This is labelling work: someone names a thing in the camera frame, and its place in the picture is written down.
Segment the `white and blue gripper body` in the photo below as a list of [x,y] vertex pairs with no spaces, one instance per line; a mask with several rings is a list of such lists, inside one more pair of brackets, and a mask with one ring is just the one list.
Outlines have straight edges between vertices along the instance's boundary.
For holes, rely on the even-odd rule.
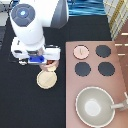
[[13,39],[11,45],[12,55],[19,60],[19,63],[31,65],[46,65],[49,61],[58,61],[60,59],[61,49],[54,45],[42,45],[38,50],[28,50],[26,45],[18,40]]

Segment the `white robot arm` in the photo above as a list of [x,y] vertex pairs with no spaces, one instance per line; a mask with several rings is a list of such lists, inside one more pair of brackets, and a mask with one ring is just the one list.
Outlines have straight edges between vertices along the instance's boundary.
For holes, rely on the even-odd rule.
[[11,53],[21,65],[58,61],[61,49],[47,45],[43,28],[62,28],[69,19],[67,0],[20,0],[10,11],[15,33]]

